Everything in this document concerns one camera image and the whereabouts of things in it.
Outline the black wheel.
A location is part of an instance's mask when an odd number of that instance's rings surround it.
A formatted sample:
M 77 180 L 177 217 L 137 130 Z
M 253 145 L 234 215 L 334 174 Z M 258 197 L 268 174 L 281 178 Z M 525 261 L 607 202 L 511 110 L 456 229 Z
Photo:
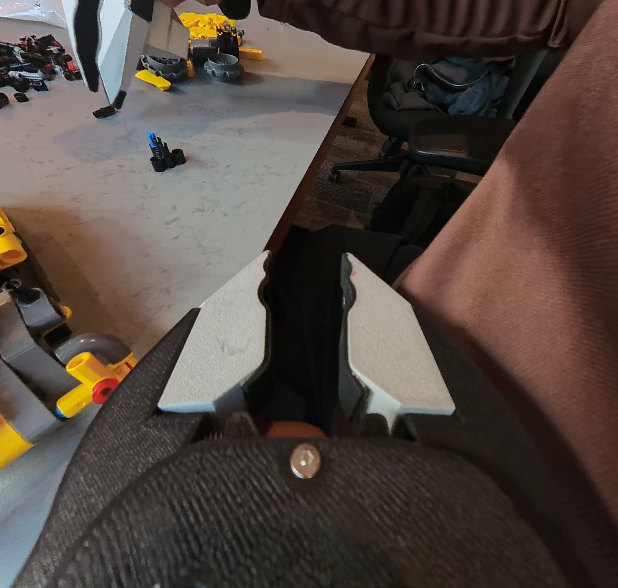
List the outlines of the black wheel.
M 235 26 L 218 27 L 216 29 L 216 39 L 218 52 L 240 58 L 240 45 L 242 43 L 242 33 L 239 34 Z

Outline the black multi-hole connector piece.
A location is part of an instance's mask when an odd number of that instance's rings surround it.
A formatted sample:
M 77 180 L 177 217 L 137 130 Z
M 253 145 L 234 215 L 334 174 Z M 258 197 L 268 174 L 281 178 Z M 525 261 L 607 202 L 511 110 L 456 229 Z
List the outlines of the black multi-hole connector piece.
M 149 148 L 151 152 L 150 164 L 157 173 L 173 169 L 176 166 L 182 166 L 187 162 L 184 151 L 181 148 L 170 150 L 166 143 L 154 144 L 152 142 L 149 144 Z

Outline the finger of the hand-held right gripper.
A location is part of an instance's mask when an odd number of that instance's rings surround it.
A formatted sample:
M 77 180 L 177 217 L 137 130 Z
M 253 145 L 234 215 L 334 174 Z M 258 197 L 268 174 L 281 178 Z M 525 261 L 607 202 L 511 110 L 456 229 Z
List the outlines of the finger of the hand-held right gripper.
M 73 55 L 90 91 L 99 90 L 100 74 L 97 64 L 101 31 L 99 6 L 102 0 L 61 0 Z
M 120 110 L 130 83 L 129 65 L 135 66 L 148 24 L 132 10 L 133 0 L 101 0 L 98 7 L 97 68 L 109 104 Z

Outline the pile of yellow beams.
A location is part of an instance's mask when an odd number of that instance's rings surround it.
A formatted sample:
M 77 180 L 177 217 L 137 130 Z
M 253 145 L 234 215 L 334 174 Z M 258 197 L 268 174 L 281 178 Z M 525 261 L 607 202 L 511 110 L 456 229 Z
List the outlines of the pile of yellow beams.
M 261 49 L 245 46 L 245 31 L 237 26 L 235 20 L 217 13 L 198 14 L 193 12 L 180 13 L 179 18 L 185 28 L 189 29 L 189 44 L 193 52 L 198 48 L 221 51 L 219 39 L 228 33 L 236 37 L 235 41 L 240 59 L 263 60 Z

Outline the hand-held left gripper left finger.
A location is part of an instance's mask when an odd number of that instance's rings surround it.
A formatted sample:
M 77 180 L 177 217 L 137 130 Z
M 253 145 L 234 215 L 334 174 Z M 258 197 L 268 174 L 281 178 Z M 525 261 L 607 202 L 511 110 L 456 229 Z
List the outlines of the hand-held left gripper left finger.
M 271 359 L 265 297 L 271 252 L 260 253 L 205 300 L 158 400 L 165 413 L 246 411 Z

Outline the grey desk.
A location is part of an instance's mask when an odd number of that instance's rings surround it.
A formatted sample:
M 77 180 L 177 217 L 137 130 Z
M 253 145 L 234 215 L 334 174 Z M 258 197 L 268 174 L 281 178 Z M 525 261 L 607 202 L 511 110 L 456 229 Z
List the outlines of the grey desk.
M 242 82 L 203 66 L 168 91 L 132 77 L 123 108 L 55 79 L 1 108 L 1 207 L 75 334 L 107 332 L 137 358 L 265 248 L 315 176 L 370 66 L 369 54 L 269 22 L 240 27 L 263 60 Z M 186 164 L 155 172 L 147 134 Z

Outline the person's right forearm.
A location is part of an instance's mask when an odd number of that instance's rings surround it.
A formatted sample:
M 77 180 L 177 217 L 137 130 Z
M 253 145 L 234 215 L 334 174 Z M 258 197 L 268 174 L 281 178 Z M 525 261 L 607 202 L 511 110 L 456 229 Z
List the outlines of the person's right forearm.
M 401 60 L 568 46 L 604 0 L 257 0 L 263 17 Z

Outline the black office chair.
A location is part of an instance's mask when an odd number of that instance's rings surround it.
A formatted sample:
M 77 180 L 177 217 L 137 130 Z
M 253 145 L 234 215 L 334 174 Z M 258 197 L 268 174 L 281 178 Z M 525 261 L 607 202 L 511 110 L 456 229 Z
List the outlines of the black office chair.
M 418 166 L 484 175 L 564 55 L 381 59 L 369 77 L 367 106 L 386 141 L 375 160 L 335 164 L 329 180 L 353 170 L 406 175 Z

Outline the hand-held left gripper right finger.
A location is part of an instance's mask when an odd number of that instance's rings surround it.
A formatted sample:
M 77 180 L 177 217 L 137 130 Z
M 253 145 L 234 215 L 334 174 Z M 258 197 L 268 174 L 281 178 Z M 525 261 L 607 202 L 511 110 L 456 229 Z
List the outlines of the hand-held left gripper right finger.
M 338 399 L 347 422 L 377 415 L 393 432 L 408 414 L 456 406 L 412 305 L 351 253 L 341 261 Z

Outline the yellow toy vehicle model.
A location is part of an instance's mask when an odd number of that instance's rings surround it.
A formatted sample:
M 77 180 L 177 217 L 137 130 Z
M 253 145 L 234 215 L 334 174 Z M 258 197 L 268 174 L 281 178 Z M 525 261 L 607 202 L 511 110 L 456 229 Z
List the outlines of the yellow toy vehicle model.
M 118 337 L 75 335 L 30 247 L 1 210 L 1 469 L 91 404 L 102 405 L 137 366 Z

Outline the group of grey toothed wheels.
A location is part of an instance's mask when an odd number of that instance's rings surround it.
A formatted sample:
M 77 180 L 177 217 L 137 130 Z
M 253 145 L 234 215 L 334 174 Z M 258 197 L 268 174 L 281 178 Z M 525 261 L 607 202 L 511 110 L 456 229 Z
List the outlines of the group of grey toothed wheels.
M 225 82 L 238 80 L 243 73 L 243 67 L 233 55 L 215 54 L 208 51 L 198 52 L 197 55 L 190 54 L 189 59 L 143 54 L 140 62 L 143 70 L 171 83 L 182 82 L 189 77 L 190 63 L 195 69 L 202 65 L 208 74 Z

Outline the pile of small building parts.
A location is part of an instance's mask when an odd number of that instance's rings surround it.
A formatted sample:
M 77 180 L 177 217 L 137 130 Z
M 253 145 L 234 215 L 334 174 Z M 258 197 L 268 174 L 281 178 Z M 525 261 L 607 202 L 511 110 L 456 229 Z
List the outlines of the pile of small building parts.
M 48 91 L 56 78 L 83 80 L 81 67 L 53 35 L 26 35 L 15 43 L 1 42 L 1 108 L 29 102 L 28 91 Z

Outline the yellow curved panel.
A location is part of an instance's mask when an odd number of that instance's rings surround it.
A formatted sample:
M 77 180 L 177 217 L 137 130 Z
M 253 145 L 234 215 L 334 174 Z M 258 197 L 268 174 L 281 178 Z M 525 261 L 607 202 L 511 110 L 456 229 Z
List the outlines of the yellow curved panel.
M 145 82 L 160 91 L 168 91 L 172 88 L 172 83 L 160 75 L 153 74 L 147 69 L 136 72 L 135 78 Z

